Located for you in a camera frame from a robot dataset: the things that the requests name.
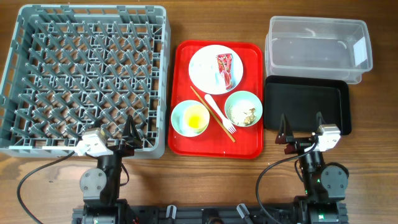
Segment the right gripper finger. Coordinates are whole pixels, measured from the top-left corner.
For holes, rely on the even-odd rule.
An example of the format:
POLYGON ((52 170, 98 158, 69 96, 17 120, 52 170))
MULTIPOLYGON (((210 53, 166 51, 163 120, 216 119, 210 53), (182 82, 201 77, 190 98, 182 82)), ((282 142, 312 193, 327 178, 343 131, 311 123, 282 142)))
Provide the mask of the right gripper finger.
POLYGON ((324 120, 324 118, 323 118, 323 115, 322 115, 322 113, 319 111, 318 113, 317 113, 317 125, 318 125, 318 128, 321 128, 323 125, 325 125, 326 124, 326 122, 325 122, 325 120, 324 120))
POLYGON ((290 123, 289 120, 287 119, 287 116, 284 113, 282 113, 280 119, 279 132, 275 139, 275 143, 289 144, 291 142, 293 142, 293 131, 292 128, 290 127, 290 123))

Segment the rice and peanut leftovers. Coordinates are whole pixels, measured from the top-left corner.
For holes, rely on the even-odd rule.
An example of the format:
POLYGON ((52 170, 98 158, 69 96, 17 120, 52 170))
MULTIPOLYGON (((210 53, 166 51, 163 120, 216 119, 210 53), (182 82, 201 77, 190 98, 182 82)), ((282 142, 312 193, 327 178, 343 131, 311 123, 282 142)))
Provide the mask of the rice and peanut leftovers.
POLYGON ((256 120, 256 109, 250 101, 241 100, 229 107, 229 118, 238 126, 249 126, 256 120))

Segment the mint green bowl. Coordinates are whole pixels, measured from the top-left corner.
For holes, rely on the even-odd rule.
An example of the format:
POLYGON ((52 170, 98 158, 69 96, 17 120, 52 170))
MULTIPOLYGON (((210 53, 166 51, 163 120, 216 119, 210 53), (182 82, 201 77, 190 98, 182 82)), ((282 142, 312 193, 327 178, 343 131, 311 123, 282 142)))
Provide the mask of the mint green bowl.
POLYGON ((237 127, 254 126, 262 117, 262 102, 249 91, 237 91, 226 99, 224 112, 232 124, 237 127))

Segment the white plastic fork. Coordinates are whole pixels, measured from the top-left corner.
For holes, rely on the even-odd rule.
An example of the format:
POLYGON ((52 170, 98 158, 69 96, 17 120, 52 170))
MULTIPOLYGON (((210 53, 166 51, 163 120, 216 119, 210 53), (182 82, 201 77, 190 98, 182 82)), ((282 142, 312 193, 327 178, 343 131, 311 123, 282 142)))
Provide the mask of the white plastic fork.
POLYGON ((216 104, 213 97, 209 94, 206 94, 205 100, 213 108, 213 110, 216 112, 216 114, 221 118, 222 124, 228 130, 228 132, 231 134, 234 134, 236 132, 236 128, 234 127, 232 122, 228 118, 226 118, 225 115, 221 112, 219 106, 216 104))

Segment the light blue bowl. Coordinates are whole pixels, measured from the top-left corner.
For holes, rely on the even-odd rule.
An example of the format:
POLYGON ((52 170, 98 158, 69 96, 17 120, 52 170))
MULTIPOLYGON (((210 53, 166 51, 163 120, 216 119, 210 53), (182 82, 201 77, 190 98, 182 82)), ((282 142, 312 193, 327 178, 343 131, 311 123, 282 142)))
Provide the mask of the light blue bowl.
POLYGON ((173 129, 180 135, 182 135, 184 137, 189 137, 189 138, 196 137, 196 136, 200 135, 208 127, 208 125, 207 125, 207 127, 203 131, 197 132, 197 133, 190 130, 187 127, 187 125, 184 122, 184 113, 185 113, 185 110, 191 105, 203 105, 203 104, 200 103, 199 101, 195 101, 195 100, 185 100, 185 101, 179 103, 172 110, 172 114, 171 114, 171 124, 172 124, 173 129))

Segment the yellow plastic cup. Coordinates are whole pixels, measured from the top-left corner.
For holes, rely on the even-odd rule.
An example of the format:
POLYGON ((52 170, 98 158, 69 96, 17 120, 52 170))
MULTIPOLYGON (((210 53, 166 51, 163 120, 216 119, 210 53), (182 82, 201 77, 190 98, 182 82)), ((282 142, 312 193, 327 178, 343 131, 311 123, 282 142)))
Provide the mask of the yellow plastic cup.
POLYGON ((203 131, 210 120, 210 114, 203 105, 191 105, 184 113, 184 122, 194 132, 203 131))

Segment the wooden chopstick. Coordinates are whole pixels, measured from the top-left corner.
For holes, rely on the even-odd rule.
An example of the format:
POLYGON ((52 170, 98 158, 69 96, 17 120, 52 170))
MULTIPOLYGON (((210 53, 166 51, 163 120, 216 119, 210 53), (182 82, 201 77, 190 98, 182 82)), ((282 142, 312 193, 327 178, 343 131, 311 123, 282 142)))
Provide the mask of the wooden chopstick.
POLYGON ((220 127, 223 129, 223 131, 228 135, 228 137, 232 140, 232 142, 236 142, 234 137, 231 135, 231 133, 224 127, 224 125, 221 123, 221 121, 217 118, 217 116, 212 112, 212 110, 209 108, 209 106, 205 103, 205 101, 202 99, 202 97, 197 93, 197 91, 190 86, 191 90, 194 92, 194 94, 198 97, 198 99, 204 104, 205 108, 209 111, 209 113, 212 115, 212 117, 216 120, 216 122, 220 125, 220 127))

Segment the red snack wrapper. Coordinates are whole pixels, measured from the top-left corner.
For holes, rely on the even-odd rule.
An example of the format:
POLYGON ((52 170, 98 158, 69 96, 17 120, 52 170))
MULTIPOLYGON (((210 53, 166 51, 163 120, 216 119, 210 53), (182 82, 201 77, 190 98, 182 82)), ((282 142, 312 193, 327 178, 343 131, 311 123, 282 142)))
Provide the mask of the red snack wrapper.
POLYGON ((231 66, 233 61, 232 54, 219 54, 216 56, 219 73, 224 81, 225 89, 229 90, 233 86, 231 76, 231 66))

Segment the pale blue round plate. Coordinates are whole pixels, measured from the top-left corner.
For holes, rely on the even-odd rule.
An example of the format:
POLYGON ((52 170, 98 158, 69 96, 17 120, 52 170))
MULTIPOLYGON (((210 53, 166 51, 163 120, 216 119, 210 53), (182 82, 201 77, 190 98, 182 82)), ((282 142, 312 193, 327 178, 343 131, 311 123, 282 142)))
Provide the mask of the pale blue round plate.
POLYGON ((221 95, 237 87, 243 78, 243 63, 238 54, 223 45, 208 45, 198 50, 190 60, 188 74, 192 83, 201 91, 211 95, 221 95), (218 70, 216 56, 232 54, 231 76, 233 86, 226 90, 218 70))

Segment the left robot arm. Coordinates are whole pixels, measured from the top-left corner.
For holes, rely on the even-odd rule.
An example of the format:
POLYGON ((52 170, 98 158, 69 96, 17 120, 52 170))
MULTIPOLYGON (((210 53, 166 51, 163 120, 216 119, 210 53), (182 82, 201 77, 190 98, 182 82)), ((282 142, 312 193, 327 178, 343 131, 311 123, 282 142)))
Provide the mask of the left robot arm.
POLYGON ((131 157, 142 146, 142 141, 129 115, 122 131, 124 142, 109 146, 108 137, 99 122, 87 130, 75 149, 79 156, 97 160, 95 168, 87 170, 80 178, 84 207, 74 210, 73 223, 139 223, 126 199, 119 198, 121 172, 126 168, 122 158, 131 157))

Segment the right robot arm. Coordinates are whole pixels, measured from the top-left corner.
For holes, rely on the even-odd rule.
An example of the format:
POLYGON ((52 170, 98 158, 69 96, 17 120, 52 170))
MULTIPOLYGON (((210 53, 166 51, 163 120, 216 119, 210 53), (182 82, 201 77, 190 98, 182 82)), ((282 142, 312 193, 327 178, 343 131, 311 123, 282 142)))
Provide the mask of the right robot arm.
POLYGON ((333 149, 341 138, 335 124, 326 124, 317 113, 318 129, 307 138, 296 138, 285 114, 281 116, 276 144, 286 146, 286 154, 296 154, 305 189, 296 196, 289 215, 291 223, 343 223, 346 221, 339 202, 345 199, 349 171, 337 163, 326 163, 323 153, 333 149))

